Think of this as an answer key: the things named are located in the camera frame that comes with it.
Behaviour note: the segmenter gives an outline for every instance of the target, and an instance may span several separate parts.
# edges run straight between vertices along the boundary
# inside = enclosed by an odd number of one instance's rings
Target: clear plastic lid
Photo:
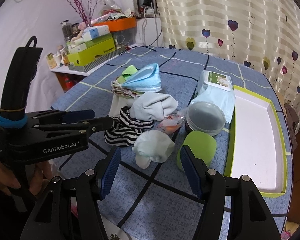
[[[209,102],[197,102],[190,105],[186,120],[192,130],[202,131],[211,136],[221,132],[226,123],[222,110]]]

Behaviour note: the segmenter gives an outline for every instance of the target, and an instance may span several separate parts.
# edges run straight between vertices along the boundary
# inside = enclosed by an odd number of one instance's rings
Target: white tissue box
[[[110,33],[108,25],[95,26],[84,32],[82,38],[84,42],[87,42],[108,33]]]

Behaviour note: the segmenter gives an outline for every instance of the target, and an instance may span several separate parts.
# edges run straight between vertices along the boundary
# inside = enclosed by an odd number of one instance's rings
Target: curtain
[[[264,73],[300,120],[300,9],[293,0],[157,0],[157,5],[166,47]]]

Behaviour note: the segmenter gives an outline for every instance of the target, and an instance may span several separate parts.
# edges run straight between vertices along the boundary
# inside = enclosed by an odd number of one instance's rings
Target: person's hand
[[[52,178],[52,172],[48,161],[37,163],[35,165],[34,176],[29,186],[29,190],[33,195],[37,195],[42,188],[42,184],[47,181],[46,179],[43,179],[43,176],[48,180]],[[20,188],[21,185],[13,172],[0,162],[0,190],[10,196],[11,192],[8,190],[8,187]]]

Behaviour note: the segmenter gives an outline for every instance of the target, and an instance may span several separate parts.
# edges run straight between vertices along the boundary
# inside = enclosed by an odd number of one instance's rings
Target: white wall
[[[133,8],[133,0],[114,0],[122,9]],[[95,10],[95,17],[102,5]],[[56,52],[64,43],[60,22],[80,22],[80,17],[66,0],[23,0],[16,3],[6,0],[0,8],[0,102],[2,89],[10,62],[17,47],[25,46],[35,35],[37,47],[43,47],[38,70],[28,96],[27,112],[49,109],[53,101],[63,94],[54,73],[47,66],[45,57]]]
[[[155,28],[155,20],[157,21],[157,27],[158,27],[158,35],[161,31],[161,21],[160,18],[147,18],[147,25],[145,28],[145,36],[146,36],[146,44],[143,44],[144,46],[150,45],[154,40],[157,38],[156,28]],[[142,44],[142,37],[143,37],[143,30],[142,30],[142,24],[144,23],[144,19],[137,20],[137,35],[136,35],[136,43]],[[162,33],[160,37],[158,38],[159,47],[162,46]]]

